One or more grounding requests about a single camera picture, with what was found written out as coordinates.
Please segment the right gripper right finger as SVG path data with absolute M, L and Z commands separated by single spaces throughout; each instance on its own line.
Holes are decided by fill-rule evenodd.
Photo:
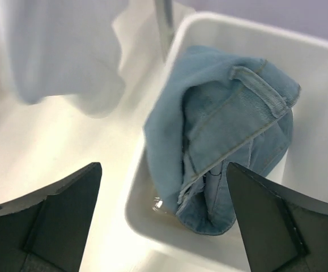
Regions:
M 237 163 L 226 176 L 251 271 L 328 271 L 328 203 Z

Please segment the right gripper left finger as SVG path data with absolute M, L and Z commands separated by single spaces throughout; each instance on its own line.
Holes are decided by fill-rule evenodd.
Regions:
M 79 271 L 101 177 L 90 163 L 0 204 L 0 271 Z

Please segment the blue denim skirt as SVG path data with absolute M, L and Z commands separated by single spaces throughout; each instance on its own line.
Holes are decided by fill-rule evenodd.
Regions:
M 300 91 L 264 58 L 187 48 L 144 126 L 148 168 L 164 208 L 195 233 L 227 232 L 236 221 L 228 164 L 261 176 L 273 170 L 292 142 Z

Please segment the white skirt on right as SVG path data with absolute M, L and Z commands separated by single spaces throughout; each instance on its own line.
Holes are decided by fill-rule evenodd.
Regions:
M 119 104 L 125 81 L 114 22 L 128 1 L 0 1 L 0 81 L 34 105 L 63 96 L 93 117 Z

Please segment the white plastic basket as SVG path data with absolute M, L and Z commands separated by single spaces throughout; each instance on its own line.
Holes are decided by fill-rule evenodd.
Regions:
M 133 231 L 219 271 L 328 271 L 328 41 L 180 24 L 126 202 Z

